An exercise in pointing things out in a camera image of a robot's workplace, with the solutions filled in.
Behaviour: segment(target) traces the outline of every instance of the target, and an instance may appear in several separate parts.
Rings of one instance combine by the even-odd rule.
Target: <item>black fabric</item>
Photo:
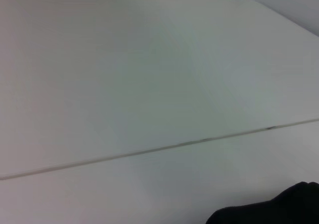
[[[216,211],[206,224],[319,224],[319,184],[298,183],[274,199]]]

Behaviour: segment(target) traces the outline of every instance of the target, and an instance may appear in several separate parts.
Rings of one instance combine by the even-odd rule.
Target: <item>black object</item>
[[[319,184],[301,182],[274,199],[216,211],[206,224],[319,224]]]

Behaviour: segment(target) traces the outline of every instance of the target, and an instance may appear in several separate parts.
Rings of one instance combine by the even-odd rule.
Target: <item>white wall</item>
[[[319,0],[256,0],[319,35]]]

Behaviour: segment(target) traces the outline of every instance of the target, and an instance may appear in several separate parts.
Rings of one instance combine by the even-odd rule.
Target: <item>gray line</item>
[[[102,157],[102,158],[95,158],[95,159],[84,160],[84,161],[80,161],[80,162],[74,162],[74,163],[67,163],[67,164],[62,164],[59,166],[41,168],[41,169],[37,169],[37,170],[31,170],[31,171],[26,171],[26,172],[22,172],[22,173],[16,173],[16,174],[2,176],[2,177],[0,177],[0,181],[13,179],[13,178],[20,178],[20,177],[25,177],[25,176],[30,176],[30,175],[40,174],[40,173],[47,173],[47,172],[52,172],[52,171],[57,171],[57,170],[62,170],[62,169],[67,169],[67,168],[73,168],[73,167],[83,166],[83,165],[92,164],[92,163],[105,162],[105,161],[110,161],[110,160],[119,159],[119,158],[132,157],[132,156],[142,155],[142,154],[146,154],[146,153],[153,153],[153,152],[158,152],[158,151],[167,150],[167,149],[171,149],[171,148],[178,148],[178,147],[184,147],[184,146],[193,145],[193,144],[197,144],[197,143],[209,142],[209,141],[213,141],[213,140],[242,136],[242,135],[251,134],[251,133],[259,133],[259,132],[268,131],[268,130],[272,130],[272,129],[285,128],[285,127],[291,127],[291,126],[305,124],[305,123],[318,122],[318,121],[319,121],[319,118],[315,118],[315,119],[310,119],[310,120],[301,121],[301,122],[277,125],[277,126],[272,126],[272,127],[267,127],[267,128],[254,129],[254,130],[246,131],[246,132],[228,134],[228,135],[219,136],[219,137],[205,138],[205,139],[200,139],[200,140],[196,140],[196,141],[179,143],[179,144],[174,144],[174,145],[165,146],[165,147],[161,147],[161,148],[152,148],[152,149],[147,149],[144,151],[136,151],[136,152],[132,152],[132,153],[119,154],[119,155]]]

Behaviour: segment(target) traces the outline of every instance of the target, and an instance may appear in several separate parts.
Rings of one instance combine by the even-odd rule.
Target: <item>white surface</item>
[[[319,36],[319,0],[256,0]]]
[[[204,224],[319,182],[319,123],[0,182],[3,224]]]
[[[319,117],[319,39],[252,0],[0,0],[0,174]]]

